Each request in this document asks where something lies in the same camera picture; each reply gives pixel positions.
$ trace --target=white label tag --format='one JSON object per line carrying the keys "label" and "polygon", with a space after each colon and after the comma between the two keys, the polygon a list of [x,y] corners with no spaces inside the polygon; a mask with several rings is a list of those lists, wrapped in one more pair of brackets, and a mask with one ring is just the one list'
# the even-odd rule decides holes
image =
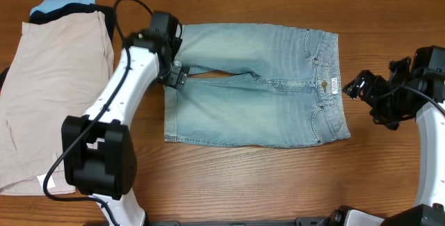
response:
{"label": "white label tag", "polygon": [[339,83],[337,82],[336,77],[332,77],[331,80],[331,90],[333,95],[339,94]]}
{"label": "white label tag", "polygon": [[[37,176],[37,179],[39,180],[40,186],[42,187],[42,189],[43,189],[43,180],[45,180],[46,176],[47,176],[47,174],[43,174],[43,175]],[[50,189],[50,188],[54,188],[54,187],[56,187],[56,183],[54,183],[53,176],[50,176],[49,180],[48,180],[47,188]]]}

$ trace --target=jeans waistband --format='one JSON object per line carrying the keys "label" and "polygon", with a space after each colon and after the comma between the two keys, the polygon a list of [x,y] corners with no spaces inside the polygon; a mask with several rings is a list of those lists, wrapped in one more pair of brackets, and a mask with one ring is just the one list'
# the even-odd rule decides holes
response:
{"label": "jeans waistband", "polygon": [[340,138],[349,138],[341,98],[341,76],[339,65],[339,36],[324,32],[318,47],[318,53],[313,56],[312,63],[316,70],[317,105],[325,111],[332,133]]}

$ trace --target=wood grain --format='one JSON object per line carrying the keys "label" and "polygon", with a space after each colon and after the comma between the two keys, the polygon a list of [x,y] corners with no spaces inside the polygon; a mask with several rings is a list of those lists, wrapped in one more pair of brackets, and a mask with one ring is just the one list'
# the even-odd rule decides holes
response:
{"label": "wood grain", "polygon": [[[13,60],[21,21],[40,1],[0,0],[0,67]],[[272,23],[339,33],[342,84],[363,69],[387,76],[389,60],[412,56],[419,47],[445,47],[445,0],[143,1],[185,24]],[[149,24],[145,10],[134,3],[122,3],[118,13],[126,34]],[[118,59],[116,35],[114,41]],[[373,125],[364,102],[345,96],[343,102],[349,140],[300,150],[200,147],[163,141],[163,89],[155,86],[145,93],[131,128],[138,202],[152,220],[182,221],[292,219],[328,215],[340,204],[378,216],[410,208],[419,180],[415,122],[389,131]],[[0,225],[103,219],[93,203],[0,197]]]}

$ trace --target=folded garment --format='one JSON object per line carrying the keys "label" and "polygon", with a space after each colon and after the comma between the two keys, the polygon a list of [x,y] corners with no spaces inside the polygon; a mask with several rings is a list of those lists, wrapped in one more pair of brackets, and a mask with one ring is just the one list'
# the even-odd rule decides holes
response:
{"label": "folded garment", "polygon": [[95,11],[100,11],[105,15],[105,26],[108,31],[108,36],[110,40],[113,41],[113,32],[114,32],[114,14],[113,8],[108,6],[99,6],[95,4],[82,4],[82,3],[69,3],[62,8],[58,8],[57,10],[50,11],[48,13],[44,13],[40,10],[37,10],[31,14],[29,17],[29,22],[31,24],[47,24],[54,20],[57,20],[66,15],[70,15],[73,13],[93,13]]}
{"label": "folded garment", "polygon": [[349,138],[338,35],[270,24],[184,27],[176,59],[189,78],[165,88],[165,140],[210,146],[309,147]]}
{"label": "folded garment", "polygon": [[[43,194],[36,177],[46,174],[63,152],[64,119],[82,115],[94,103],[113,73],[113,57],[101,12],[74,13],[42,25],[23,23],[1,90],[1,193]],[[63,164],[56,169],[62,170]],[[24,188],[22,181],[32,178]],[[56,192],[75,190],[66,189],[64,175],[53,178]]]}
{"label": "folded garment", "polygon": [[42,11],[43,13],[48,13],[57,10],[58,8],[62,8],[69,3],[91,4],[96,3],[96,0],[44,0],[39,6],[32,8],[29,15],[32,15],[33,12],[37,10]]}

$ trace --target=light blue jeans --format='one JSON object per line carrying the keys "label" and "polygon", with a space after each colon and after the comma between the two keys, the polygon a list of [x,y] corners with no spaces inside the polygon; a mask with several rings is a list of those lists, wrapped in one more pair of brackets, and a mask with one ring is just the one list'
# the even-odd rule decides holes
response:
{"label": "light blue jeans", "polygon": [[165,140],[208,146],[309,147],[349,138],[338,35],[271,24],[184,27],[176,59],[189,78],[165,88]]}

